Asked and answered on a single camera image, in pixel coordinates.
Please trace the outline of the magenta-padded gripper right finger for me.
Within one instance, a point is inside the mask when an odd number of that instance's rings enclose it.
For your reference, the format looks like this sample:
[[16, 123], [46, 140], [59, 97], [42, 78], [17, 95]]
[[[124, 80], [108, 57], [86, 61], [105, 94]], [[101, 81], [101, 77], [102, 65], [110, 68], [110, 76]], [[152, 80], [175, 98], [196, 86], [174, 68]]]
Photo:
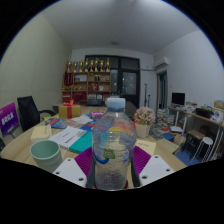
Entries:
[[134, 148], [131, 161], [134, 187], [146, 186], [172, 173], [174, 170], [159, 155], [151, 156], [138, 146]]

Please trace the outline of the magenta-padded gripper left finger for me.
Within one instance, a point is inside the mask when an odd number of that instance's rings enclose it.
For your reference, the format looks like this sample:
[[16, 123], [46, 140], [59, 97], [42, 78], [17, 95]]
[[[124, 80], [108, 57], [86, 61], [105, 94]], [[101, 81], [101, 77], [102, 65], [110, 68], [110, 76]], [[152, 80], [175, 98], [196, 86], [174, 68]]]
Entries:
[[78, 186], [92, 188], [94, 186], [94, 172], [92, 148], [88, 148], [76, 158], [65, 159], [53, 174]]

